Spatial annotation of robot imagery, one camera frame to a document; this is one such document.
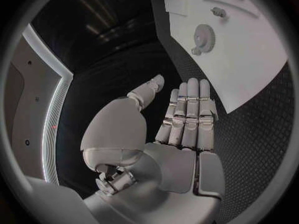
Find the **led light strip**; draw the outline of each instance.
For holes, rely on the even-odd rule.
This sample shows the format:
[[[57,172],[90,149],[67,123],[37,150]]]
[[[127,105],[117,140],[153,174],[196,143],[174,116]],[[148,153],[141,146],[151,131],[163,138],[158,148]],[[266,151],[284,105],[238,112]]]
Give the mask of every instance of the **led light strip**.
[[[61,109],[73,80],[73,73],[50,51],[30,24],[23,36],[35,53],[61,77],[47,110],[41,144],[44,179],[48,183],[59,185],[55,158],[56,135]]]

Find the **white light strip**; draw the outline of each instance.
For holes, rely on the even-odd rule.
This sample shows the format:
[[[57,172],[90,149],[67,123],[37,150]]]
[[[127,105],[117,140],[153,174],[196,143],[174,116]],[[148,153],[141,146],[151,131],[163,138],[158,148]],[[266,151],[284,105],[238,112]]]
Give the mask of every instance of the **white light strip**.
[[[23,32],[23,36],[35,53],[60,77],[55,92],[49,104],[45,117],[42,134],[42,168],[46,182],[59,184],[56,171],[55,146],[57,127],[60,118],[61,109],[66,97],[68,88],[73,80],[71,73],[62,62],[50,51],[36,34],[29,24]]]

